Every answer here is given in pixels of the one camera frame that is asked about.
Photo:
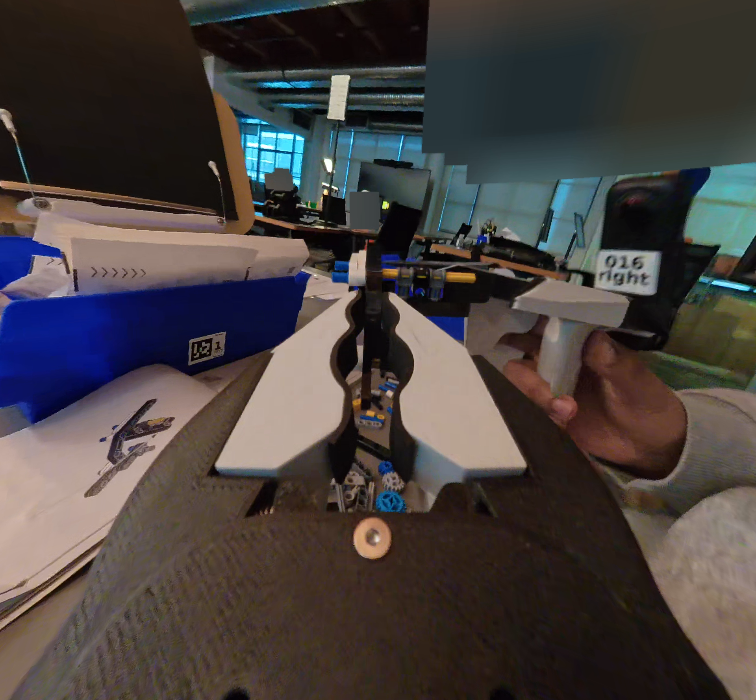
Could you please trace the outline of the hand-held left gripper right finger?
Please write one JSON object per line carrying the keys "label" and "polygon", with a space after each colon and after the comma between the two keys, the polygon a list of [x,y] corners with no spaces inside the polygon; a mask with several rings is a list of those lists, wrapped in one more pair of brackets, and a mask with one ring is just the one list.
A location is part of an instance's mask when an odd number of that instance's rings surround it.
{"label": "hand-held left gripper right finger", "polygon": [[399,476],[447,486],[522,475],[523,454],[464,346],[392,292],[384,332],[398,378],[389,442]]}

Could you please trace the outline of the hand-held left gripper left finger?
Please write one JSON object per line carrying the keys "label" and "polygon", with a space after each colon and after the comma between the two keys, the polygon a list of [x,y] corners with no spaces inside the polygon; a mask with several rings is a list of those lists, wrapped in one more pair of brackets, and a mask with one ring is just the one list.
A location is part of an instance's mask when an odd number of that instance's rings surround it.
{"label": "hand-held left gripper left finger", "polygon": [[341,482],[356,451],[352,387],[360,294],[350,291],[277,346],[215,461],[227,477]]}

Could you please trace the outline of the scattered small lego pieces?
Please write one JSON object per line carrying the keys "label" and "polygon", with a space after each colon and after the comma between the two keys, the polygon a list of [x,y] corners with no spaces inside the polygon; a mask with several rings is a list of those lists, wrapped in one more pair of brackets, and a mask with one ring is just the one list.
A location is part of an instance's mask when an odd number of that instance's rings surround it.
{"label": "scattered small lego pieces", "polygon": [[[373,513],[377,512],[373,508],[374,501],[384,491],[383,474],[391,471],[398,473],[392,463],[389,447],[393,397],[398,381],[392,374],[373,374],[372,403],[368,411],[361,409],[360,374],[352,373],[347,382],[353,393],[356,451],[345,479],[339,483],[331,480],[326,509],[339,513]],[[410,510],[407,494],[406,483],[402,493],[408,507],[406,512]]]}

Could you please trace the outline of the blue plastic bin with tag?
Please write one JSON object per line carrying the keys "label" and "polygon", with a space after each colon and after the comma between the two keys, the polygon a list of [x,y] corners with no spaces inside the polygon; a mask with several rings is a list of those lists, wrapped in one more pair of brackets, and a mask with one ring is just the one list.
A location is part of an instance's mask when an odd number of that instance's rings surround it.
{"label": "blue plastic bin with tag", "polygon": [[2,311],[1,406],[41,421],[148,365],[200,374],[282,343],[295,331],[306,289],[301,239],[270,279],[113,294],[14,300]]}

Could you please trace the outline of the white paper booklets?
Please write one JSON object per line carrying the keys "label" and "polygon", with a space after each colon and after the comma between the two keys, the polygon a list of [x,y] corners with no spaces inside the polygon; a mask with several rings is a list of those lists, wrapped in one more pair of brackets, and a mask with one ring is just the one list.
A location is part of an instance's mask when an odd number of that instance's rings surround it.
{"label": "white paper booklets", "polygon": [[43,214],[34,240],[58,249],[79,295],[292,278],[301,239],[121,229]]}

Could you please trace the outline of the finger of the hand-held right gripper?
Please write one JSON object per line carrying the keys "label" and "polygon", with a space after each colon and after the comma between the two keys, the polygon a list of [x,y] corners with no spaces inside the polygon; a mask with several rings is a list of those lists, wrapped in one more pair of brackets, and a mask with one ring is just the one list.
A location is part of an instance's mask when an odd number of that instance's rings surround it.
{"label": "finger of the hand-held right gripper", "polygon": [[534,289],[547,278],[543,276],[529,276],[527,278],[510,278],[483,269],[475,269],[476,282],[470,291],[470,303],[486,303],[492,299],[512,302],[525,292]]}

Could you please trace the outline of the large black monitor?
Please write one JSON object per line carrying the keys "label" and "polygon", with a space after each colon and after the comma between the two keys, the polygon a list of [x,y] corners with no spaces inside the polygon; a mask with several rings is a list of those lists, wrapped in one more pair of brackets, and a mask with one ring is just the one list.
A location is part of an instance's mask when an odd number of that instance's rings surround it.
{"label": "large black monitor", "polygon": [[430,204],[431,171],[362,161],[356,190],[376,192],[383,201],[397,202],[425,214]]}

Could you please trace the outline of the wooden office desk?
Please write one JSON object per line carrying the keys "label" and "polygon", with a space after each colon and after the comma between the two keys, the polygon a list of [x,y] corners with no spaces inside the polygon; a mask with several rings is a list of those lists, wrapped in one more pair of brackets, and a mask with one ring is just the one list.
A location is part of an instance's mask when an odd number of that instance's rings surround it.
{"label": "wooden office desk", "polygon": [[254,226],[264,227],[266,229],[281,229],[289,233],[315,233],[315,234],[333,234],[333,235],[354,235],[359,238],[374,239],[379,235],[378,231],[368,229],[353,229],[346,225],[327,225],[323,221],[314,223],[292,223],[286,220],[278,220],[273,217],[256,214]]}

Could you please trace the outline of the black cardboard panel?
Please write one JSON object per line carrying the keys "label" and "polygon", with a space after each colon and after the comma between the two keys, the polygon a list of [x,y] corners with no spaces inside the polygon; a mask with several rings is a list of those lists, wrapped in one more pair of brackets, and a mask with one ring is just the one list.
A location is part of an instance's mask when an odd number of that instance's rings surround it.
{"label": "black cardboard panel", "polygon": [[241,136],[180,0],[1,0],[2,193],[107,195],[225,220],[255,208]]}

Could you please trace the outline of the blue and white lego piece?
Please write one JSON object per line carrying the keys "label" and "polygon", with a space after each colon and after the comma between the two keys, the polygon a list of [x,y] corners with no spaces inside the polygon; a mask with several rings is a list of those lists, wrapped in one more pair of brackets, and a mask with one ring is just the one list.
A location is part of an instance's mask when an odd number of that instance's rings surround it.
{"label": "blue and white lego piece", "polygon": [[349,260],[336,260],[331,280],[350,288],[364,288],[367,282],[367,250],[354,252]]}

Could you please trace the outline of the long black lego beam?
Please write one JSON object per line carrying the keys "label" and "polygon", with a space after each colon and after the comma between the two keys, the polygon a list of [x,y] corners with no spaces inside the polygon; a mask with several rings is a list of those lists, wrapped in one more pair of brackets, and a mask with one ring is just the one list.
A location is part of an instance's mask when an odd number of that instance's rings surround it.
{"label": "long black lego beam", "polygon": [[373,360],[382,356],[383,263],[377,240],[366,247],[364,298],[364,343],[361,374],[361,409],[372,403]]}

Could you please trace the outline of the white lego instruction booklet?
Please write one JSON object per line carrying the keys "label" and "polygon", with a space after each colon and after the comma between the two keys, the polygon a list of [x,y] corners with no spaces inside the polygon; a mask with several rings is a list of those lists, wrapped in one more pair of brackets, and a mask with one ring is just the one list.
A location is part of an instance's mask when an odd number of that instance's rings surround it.
{"label": "white lego instruction booklet", "polygon": [[2,628],[98,555],[146,470],[217,393],[147,366],[2,438]]}

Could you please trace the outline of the white hanging light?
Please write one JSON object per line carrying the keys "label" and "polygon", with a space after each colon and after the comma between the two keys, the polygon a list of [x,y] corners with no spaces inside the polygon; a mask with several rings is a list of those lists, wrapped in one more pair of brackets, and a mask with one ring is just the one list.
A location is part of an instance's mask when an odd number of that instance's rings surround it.
{"label": "white hanging light", "polygon": [[328,120],[345,121],[351,80],[352,77],[349,74],[333,74],[331,76],[326,110]]}

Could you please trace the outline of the person's right hand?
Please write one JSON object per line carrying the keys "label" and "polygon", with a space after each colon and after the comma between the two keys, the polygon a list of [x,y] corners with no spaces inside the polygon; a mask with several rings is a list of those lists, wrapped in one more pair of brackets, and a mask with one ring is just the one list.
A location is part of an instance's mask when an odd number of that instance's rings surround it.
{"label": "person's right hand", "polygon": [[552,395],[537,373],[545,327],[540,320],[526,333],[501,337],[501,344],[523,353],[504,367],[509,382],[587,456],[638,478],[669,475],[683,453],[687,429],[686,411],[675,393],[636,353],[596,330],[583,347],[573,394]]}

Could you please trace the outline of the black and yellow lego assembly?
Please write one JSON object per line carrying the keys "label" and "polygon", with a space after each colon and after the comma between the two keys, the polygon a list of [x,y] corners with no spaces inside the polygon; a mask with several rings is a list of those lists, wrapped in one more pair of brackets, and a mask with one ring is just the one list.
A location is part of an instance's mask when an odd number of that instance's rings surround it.
{"label": "black and yellow lego assembly", "polygon": [[440,302],[447,288],[472,287],[478,281],[473,270],[443,262],[386,262],[382,269],[383,287],[404,301],[413,299]]}

